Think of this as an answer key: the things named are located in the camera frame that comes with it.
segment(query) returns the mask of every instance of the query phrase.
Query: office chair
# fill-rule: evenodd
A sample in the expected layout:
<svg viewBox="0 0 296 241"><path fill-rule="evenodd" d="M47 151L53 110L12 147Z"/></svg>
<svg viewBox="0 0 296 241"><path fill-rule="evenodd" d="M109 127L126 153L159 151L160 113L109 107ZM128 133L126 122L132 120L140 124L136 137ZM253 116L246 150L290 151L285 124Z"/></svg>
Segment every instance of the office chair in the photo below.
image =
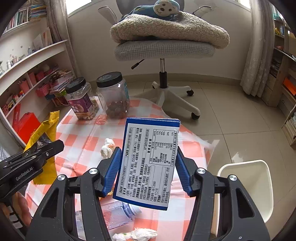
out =
<svg viewBox="0 0 296 241"><path fill-rule="evenodd" d="M180 5L180 11L184 9L184 0L177 0ZM116 0L122 16L129 14L135 7L140 5L154 5L155 0ZM198 17L211 11L209 6L202 6L193 12ZM98 12L107 19L112 25L117 23L114 12L104 6L98 9ZM200 110L182 99L178 94L187 93L188 96L194 94L189 86L173 87L167 85L167 72L165 71L165 58L205 58L212 57L215 48L208 43L182 41L182 40L146 40L146 41L128 41L120 44L115 49L115 56L118 61L140 60L132 69L137 67L144 59L159 58L160 72L159 81L152 83L153 90L136 95L135 97L153 99L156 98L156 104L162 106L165 99L191 112L191 118L197 120L200 117Z"/></svg>

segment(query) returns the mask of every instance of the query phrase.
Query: checkered tablecloth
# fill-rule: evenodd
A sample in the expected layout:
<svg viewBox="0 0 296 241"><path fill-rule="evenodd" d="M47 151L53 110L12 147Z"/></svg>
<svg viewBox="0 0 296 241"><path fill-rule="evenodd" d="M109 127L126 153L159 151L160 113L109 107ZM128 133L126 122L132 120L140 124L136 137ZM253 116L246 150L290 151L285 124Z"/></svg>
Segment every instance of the checkered tablecloth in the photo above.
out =
<svg viewBox="0 0 296 241"><path fill-rule="evenodd" d="M128 112L129 117L169 118L163 110L146 99L131 99ZM68 177L82 175L92 167L97 167L102 160L100 149L105 138L111 138L117 146L122 148L125 119L106 119L99 110L93 120L78 120L70 110L57 127L57 139L64 142L64 150L56 155L55 163L58 175ZM209 144L184 126L180 126L178 145L184 156L195 160L198 167L207 167L214 146ZM50 185L34 185L29 183L26 199L29 209L34 215L42 198ZM111 196L101 199L101 204L114 201ZM129 232L133 228L150 228L157 230L156 241L181 241L186 233L192 213L195 198L190 198L183 191L178 174L174 171L169 206L167 211L142 208L133 223L110 230L110 235L119 232ZM81 210L80 197L75 196L75 210Z"/></svg>

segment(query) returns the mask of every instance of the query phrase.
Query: black lid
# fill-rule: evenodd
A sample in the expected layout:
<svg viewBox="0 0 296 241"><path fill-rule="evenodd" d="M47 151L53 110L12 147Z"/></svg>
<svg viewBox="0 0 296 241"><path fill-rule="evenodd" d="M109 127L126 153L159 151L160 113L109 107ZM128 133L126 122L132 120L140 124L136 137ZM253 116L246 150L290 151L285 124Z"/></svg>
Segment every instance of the black lid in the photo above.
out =
<svg viewBox="0 0 296 241"><path fill-rule="evenodd" d="M122 81L120 72L110 72L96 79L96 84L99 88L106 88L118 84Z"/></svg>
<svg viewBox="0 0 296 241"><path fill-rule="evenodd" d="M86 80L84 77L79 77L77 79L72 80L69 84L66 85L65 91L67 94L74 93L79 90L86 84Z"/></svg>

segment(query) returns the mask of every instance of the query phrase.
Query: blue and white box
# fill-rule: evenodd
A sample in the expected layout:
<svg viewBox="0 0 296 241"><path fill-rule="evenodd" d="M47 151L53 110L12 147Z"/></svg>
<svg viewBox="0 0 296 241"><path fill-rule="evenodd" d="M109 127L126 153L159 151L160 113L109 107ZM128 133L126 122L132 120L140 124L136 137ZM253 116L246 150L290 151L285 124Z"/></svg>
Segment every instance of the blue and white box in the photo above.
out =
<svg viewBox="0 0 296 241"><path fill-rule="evenodd" d="M180 120L127 118L113 198L167 210Z"/></svg>

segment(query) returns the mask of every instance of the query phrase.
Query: chair seat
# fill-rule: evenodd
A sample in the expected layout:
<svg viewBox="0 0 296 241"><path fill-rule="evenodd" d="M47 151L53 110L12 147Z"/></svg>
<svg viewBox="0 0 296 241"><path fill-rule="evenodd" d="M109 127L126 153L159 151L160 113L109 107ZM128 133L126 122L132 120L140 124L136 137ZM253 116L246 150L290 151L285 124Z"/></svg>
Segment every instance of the chair seat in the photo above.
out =
<svg viewBox="0 0 296 241"><path fill-rule="evenodd" d="M129 41L115 49L119 61L148 58L206 58L212 57L215 48L203 42L181 40Z"/></svg>

